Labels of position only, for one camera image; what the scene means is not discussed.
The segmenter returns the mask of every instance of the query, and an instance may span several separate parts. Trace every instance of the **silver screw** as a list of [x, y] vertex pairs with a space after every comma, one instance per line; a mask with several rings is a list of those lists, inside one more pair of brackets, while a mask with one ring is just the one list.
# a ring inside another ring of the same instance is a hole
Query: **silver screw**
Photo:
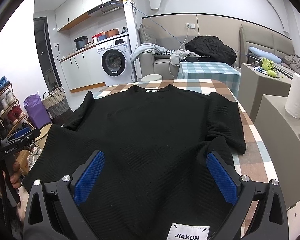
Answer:
[[70, 175], [65, 175], [62, 177], [62, 180], [66, 182], [66, 181], [69, 181], [70, 178], [71, 178]]
[[241, 179], [242, 179], [243, 181], [245, 181], [245, 182], [247, 182], [247, 181], [250, 180], [250, 178], [249, 178], [248, 175], [242, 175], [242, 176], [241, 176]]
[[271, 179], [271, 183], [276, 186], [279, 184], [279, 182], [276, 179]]
[[33, 183], [33, 185], [38, 186], [41, 183], [41, 180], [36, 179]]

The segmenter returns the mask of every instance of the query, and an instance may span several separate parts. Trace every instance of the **washing machine door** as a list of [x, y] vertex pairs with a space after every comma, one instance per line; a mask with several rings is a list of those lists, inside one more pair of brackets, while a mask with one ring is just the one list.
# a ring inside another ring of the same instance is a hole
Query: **washing machine door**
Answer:
[[107, 50], [102, 56], [103, 70], [112, 77], [119, 76], [126, 67], [126, 58], [123, 53], [117, 49]]

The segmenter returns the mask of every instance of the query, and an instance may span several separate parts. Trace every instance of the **paper towel roll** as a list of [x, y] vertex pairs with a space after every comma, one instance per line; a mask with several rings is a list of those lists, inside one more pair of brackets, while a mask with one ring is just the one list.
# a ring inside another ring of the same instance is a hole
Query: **paper towel roll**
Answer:
[[300, 75], [293, 74], [288, 100], [284, 106], [286, 111], [295, 118], [300, 118]]

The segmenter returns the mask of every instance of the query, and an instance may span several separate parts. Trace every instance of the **human hand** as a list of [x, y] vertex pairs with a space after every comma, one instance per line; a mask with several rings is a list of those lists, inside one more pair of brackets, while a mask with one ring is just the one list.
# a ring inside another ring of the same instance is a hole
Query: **human hand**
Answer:
[[20, 164], [18, 162], [15, 162], [12, 167], [15, 173], [12, 174], [12, 176], [10, 177], [10, 182], [12, 183], [13, 188], [17, 189], [21, 187]]

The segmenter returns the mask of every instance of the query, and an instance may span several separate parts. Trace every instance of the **clothing label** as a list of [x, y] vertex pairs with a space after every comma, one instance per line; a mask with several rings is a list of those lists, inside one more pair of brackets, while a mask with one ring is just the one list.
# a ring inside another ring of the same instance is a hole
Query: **clothing label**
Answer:
[[167, 240], [189, 239], [207, 240], [210, 227], [195, 227], [173, 223]]

